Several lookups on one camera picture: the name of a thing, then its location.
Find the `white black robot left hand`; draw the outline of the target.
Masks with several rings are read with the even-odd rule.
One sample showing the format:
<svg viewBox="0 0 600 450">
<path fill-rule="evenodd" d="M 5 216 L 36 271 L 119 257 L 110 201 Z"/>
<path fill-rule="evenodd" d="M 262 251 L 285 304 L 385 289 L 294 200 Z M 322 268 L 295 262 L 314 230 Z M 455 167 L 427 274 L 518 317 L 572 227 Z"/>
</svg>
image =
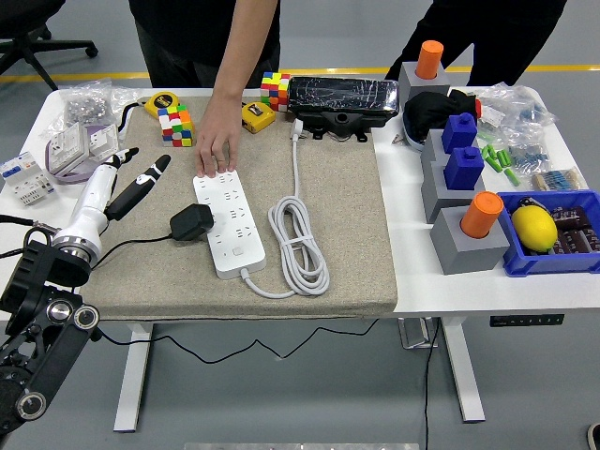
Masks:
<svg viewBox="0 0 600 450">
<path fill-rule="evenodd" d="M 101 232 L 111 220 L 122 219 L 141 202 L 171 162 L 168 155 L 159 157 L 113 198 L 118 169 L 138 152 L 137 147 L 121 150 L 94 170 L 74 207 L 68 226 L 52 239 L 54 248 L 72 253 L 90 265 L 98 263 L 102 256 Z"/>
</svg>

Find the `person's left hand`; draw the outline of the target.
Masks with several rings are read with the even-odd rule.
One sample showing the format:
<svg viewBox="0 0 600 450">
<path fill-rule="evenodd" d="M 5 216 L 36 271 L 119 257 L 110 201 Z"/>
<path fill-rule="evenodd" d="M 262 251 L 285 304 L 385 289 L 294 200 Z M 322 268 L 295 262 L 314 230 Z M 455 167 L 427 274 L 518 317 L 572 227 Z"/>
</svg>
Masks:
<svg viewBox="0 0 600 450">
<path fill-rule="evenodd" d="M 232 172 L 238 161 L 242 130 L 240 95 L 213 94 L 197 129 L 195 166 L 199 177 Z"/>
</svg>

